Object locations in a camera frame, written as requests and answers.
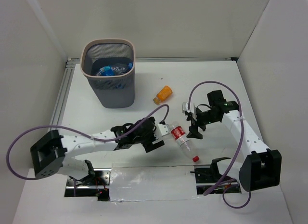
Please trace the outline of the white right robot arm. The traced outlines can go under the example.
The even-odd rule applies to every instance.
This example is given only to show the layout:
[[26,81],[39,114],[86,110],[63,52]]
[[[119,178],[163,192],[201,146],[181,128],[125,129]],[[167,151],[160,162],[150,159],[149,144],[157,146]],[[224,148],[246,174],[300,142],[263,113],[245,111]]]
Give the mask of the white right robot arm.
[[183,103],[182,111],[190,121],[188,138],[202,139],[200,129],[215,122],[223,123],[235,141],[241,144],[244,157],[238,170],[237,180],[246,192],[278,186],[280,183],[282,156],[278,150],[271,150],[254,132],[239,112],[236,101],[227,101],[221,90],[207,94],[209,110],[201,111],[195,105]]

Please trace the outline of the grey mesh waste bin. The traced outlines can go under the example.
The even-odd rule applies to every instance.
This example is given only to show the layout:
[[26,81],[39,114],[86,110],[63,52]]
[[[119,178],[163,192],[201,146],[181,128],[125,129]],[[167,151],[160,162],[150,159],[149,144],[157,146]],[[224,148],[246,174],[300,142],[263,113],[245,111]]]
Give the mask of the grey mesh waste bin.
[[[87,78],[100,103],[106,108],[125,108],[135,99],[135,49],[124,39],[100,39],[91,41],[84,48],[80,69]],[[123,75],[94,76],[104,66],[116,63],[132,63],[132,69]]]

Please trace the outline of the clear bottle dark blue label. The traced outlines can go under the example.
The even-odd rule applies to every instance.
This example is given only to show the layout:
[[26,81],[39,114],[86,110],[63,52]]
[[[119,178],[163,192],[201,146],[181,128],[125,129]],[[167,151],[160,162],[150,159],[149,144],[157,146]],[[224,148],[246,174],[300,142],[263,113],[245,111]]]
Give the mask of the clear bottle dark blue label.
[[108,76],[114,76],[114,71],[112,70],[112,68],[110,66],[104,66],[101,67],[99,70],[97,70],[94,74],[94,76],[104,76],[104,77],[108,77]]

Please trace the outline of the clear bottle light blue label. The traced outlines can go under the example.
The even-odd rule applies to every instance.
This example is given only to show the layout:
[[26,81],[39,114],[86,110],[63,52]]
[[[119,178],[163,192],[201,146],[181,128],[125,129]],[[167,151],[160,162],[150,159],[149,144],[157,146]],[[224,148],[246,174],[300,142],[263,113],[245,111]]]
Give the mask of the clear bottle light blue label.
[[132,67],[133,67],[132,63],[128,63],[128,64],[116,63],[111,66],[115,75],[126,74],[132,69]]

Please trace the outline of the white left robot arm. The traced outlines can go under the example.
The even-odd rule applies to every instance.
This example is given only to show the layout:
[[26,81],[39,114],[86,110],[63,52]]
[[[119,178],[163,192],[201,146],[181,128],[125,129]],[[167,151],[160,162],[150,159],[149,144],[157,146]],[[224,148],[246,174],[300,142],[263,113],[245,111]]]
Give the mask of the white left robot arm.
[[87,159],[78,160],[77,156],[129,149],[136,144],[141,144],[149,153],[165,144],[163,136],[167,134],[169,127],[164,122],[157,123],[154,117],[93,135],[63,136],[51,130],[30,148],[35,179],[62,174],[89,185],[95,179],[92,163]]

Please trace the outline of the clear bottle red label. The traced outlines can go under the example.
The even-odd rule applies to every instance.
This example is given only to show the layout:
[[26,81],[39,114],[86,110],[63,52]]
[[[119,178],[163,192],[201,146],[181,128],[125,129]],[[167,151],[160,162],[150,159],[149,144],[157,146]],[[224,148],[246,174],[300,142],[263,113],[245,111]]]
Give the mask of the clear bottle red label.
[[192,140],[187,138],[184,129],[177,122],[169,124],[169,128],[182,153],[193,162],[198,162],[200,158],[197,149]]

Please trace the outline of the aluminium frame rail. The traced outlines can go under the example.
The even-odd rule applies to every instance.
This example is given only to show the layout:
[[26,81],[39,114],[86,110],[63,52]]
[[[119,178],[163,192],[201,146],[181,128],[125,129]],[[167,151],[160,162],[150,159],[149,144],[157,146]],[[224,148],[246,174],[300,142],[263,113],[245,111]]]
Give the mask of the aluminium frame rail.
[[78,60],[69,60],[66,63],[64,76],[47,132],[30,148],[31,157],[34,160],[33,164],[35,167],[38,167],[38,174],[43,177],[55,173],[61,167],[67,152],[67,148],[62,144],[64,136],[60,134],[57,127],[62,123],[75,66],[78,63]]

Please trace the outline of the orange juice bottle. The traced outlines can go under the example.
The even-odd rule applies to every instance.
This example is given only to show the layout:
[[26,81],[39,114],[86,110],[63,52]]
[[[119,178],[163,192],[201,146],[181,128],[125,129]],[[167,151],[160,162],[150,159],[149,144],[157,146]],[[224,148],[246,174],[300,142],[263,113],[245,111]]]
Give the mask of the orange juice bottle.
[[157,93],[156,97],[153,99],[155,104],[160,104],[165,101],[168,97],[173,94],[172,89],[169,86],[164,86],[159,93]]

